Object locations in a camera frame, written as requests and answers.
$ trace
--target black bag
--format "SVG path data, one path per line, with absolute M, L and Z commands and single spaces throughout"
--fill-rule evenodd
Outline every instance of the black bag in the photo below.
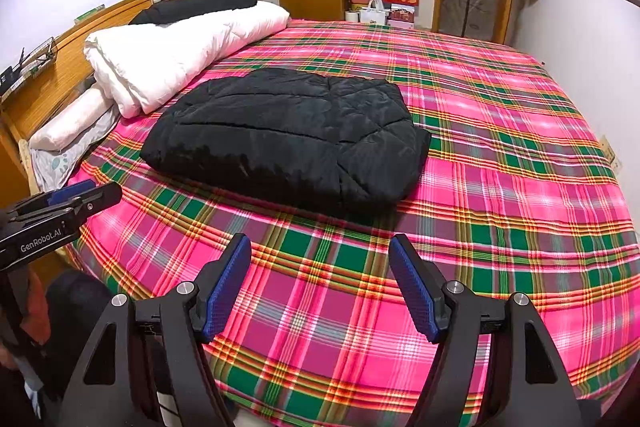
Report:
M 370 214 L 409 195 L 430 139 L 394 84 L 267 68 L 185 94 L 140 157 L 165 174 L 255 198 Z

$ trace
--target wooden headboard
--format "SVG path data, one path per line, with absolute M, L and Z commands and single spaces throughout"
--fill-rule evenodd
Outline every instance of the wooden headboard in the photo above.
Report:
M 20 176 L 22 181 L 27 179 L 19 160 L 18 143 L 30 139 L 56 111 L 70 103 L 75 98 L 75 87 L 92 72 L 82 52 L 87 35 L 104 28 L 123 26 L 151 5 L 152 0 L 124 0 L 89 17 L 56 39 L 58 56 L 55 63 L 29 80 L 2 106 L 2 123 L 6 130 L 0 125 L 0 171 L 8 176 L 4 178 L 5 182 L 11 180 L 12 175 L 18 176 L 16 182 L 20 181 Z

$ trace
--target power outlet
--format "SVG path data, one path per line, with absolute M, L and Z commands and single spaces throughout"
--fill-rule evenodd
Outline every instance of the power outlet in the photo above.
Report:
M 613 158 L 613 161 L 611 162 L 611 170 L 616 176 L 620 174 L 620 171 L 622 171 L 622 162 L 620 161 L 620 158 Z
M 613 160 L 616 159 L 616 153 L 613 152 L 613 149 L 611 148 L 611 144 L 609 143 L 609 140 L 607 140 L 607 137 L 603 136 L 602 138 L 600 138 L 599 144 L 602 152 L 604 152 L 604 157 L 609 163 L 613 163 Z
M 598 143 L 600 144 L 600 148 L 604 153 L 604 157 L 607 159 L 607 161 L 611 165 L 611 170 L 613 171 L 613 174 L 618 175 L 619 172 L 622 171 L 622 162 L 620 161 L 620 158 L 616 156 L 616 152 L 611 147 L 609 140 L 607 140 L 606 136 L 603 136 L 602 138 L 600 138 L 600 142 Z

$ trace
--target white pillow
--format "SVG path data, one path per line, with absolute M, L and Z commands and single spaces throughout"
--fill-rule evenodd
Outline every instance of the white pillow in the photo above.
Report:
M 59 115 L 41 127 L 29 140 L 29 147 L 43 151 L 60 151 L 98 120 L 113 99 L 100 86 L 92 86 L 66 106 Z

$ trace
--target white comforter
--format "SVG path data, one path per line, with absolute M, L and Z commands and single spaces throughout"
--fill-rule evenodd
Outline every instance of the white comforter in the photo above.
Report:
M 288 19 L 283 8 L 258 1 L 173 24 L 118 26 L 91 33 L 84 56 L 105 95 L 132 118 L 161 107 L 214 60 L 283 30 Z

